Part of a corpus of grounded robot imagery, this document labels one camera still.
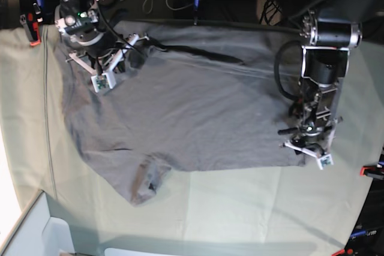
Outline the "robot arm image right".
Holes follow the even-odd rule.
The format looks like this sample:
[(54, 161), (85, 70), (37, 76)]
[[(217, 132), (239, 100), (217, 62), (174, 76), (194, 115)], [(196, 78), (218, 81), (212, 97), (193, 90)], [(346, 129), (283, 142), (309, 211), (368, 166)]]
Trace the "robot arm image right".
[[(338, 98), (349, 69), (350, 52), (363, 39), (363, 23), (383, 4), (383, 0), (310, 0), (291, 20), (302, 21), (303, 40), (292, 40), (281, 46), (275, 56), (274, 80), (283, 97), (292, 101), (289, 116), (294, 127), (278, 131), (288, 135), (283, 147), (295, 154), (321, 158), (330, 155), (337, 124)], [(301, 49), (299, 93), (283, 88), (280, 65), (287, 49)]]

